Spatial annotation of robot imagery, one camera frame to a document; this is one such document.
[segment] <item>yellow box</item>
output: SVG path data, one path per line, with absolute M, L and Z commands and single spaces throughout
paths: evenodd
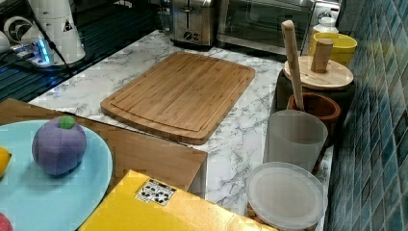
M 132 170 L 79 230 L 276 231 Z

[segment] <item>black and white pattern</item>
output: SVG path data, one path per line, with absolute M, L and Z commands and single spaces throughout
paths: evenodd
M 162 206 L 166 206 L 174 195 L 174 192 L 175 190 L 172 187 L 163 185 L 154 180 L 149 180 L 138 191 L 136 198 L 146 203 L 154 201 Z

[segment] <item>white marble countertop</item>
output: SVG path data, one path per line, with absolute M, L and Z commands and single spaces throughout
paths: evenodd
M 177 51 L 211 56 L 256 70 L 254 80 L 210 139 L 203 145 L 190 145 L 209 155 L 206 199 L 244 215 L 244 182 L 249 171 L 263 160 L 268 117 L 282 63 L 215 47 L 208 52 L 181 49 L 173 46 L 165 34 L 156 31 L 30 103 L 135 130 L 103 115 L 100 102 Z M 317 175 L 326 193 L 330 167 L 331 155 L 327 154 Z

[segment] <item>purple ball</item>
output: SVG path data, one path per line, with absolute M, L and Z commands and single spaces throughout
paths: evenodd
M 87 148 L 85 132 L 78 123 L 71 129 L 59 126 L 60 118 L 46 122 L 33 140 L 34 161 L 51 175 L 61 175 L 81 163 Z

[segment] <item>yellow fruit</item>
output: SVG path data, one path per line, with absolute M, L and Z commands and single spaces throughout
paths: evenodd
M 0 146 L 0 177 L 6 172 L 7 165 L 11 158 L 12 154 L 6 148 Z

